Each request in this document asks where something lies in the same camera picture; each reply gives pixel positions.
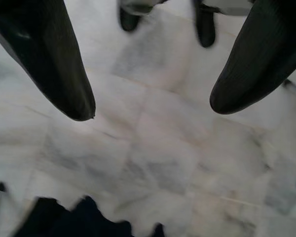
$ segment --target marble floor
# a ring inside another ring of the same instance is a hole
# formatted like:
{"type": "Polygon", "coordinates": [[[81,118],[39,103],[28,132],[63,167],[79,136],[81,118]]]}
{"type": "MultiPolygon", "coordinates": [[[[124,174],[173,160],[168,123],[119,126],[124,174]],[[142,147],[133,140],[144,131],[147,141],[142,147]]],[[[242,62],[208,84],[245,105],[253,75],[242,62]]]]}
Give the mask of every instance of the marble floor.
{"type": "MultiPolygon", "coordinates": [[[[97,102],[68,119],[0,46],[0,237],[35,196],[71,207],[84,194],[137,237],[296,237],[296,94],[278,88],[240,113],[209,106],[245,18],[216,16],[216,44],[195,37],[188,0],[126,34],[116,0],[66,0],[97,102]]],[[[296,82],[296,71],[290,77],[296,82]]]]}

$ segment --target foot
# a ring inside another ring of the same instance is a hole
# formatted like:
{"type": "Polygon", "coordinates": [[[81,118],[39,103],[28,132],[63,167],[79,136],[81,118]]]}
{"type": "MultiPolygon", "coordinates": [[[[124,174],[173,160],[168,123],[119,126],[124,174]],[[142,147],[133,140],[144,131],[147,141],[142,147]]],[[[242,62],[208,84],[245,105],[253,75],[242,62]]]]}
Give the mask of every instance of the foot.
{"type": "Polygon", "coordinates": [[[204,48],[212,46],[216,39],[214,12],[215,7],[202,4],[201,0],[192,0],[195,9],[195,27],[199,42],[204,48]]]}
{"type": "Polygon", "coordinates": [[[141,16],[132,15],[119,7],[119,23],[122,29],[126,32],[134,31],[141,19],[141,16]]]}

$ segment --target floor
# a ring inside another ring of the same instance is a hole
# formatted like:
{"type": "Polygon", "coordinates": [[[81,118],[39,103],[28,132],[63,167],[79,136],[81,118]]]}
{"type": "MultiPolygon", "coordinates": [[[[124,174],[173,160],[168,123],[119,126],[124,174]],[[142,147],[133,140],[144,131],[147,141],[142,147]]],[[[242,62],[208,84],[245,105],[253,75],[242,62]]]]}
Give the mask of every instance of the floor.
{"type": "Polygon", "coordinates": [[[57,111],[0,46],[0,237],[34,197],[70,208],[84,194],[137,237],[156,222],[167,237],[296,237],[296,94],[280,87],[230,116],[208,102],[245,18],[216,16],[203,49],[188,0],[134,34],[119,29],[115,0],[65,2],[96,117],[57,111]]]}

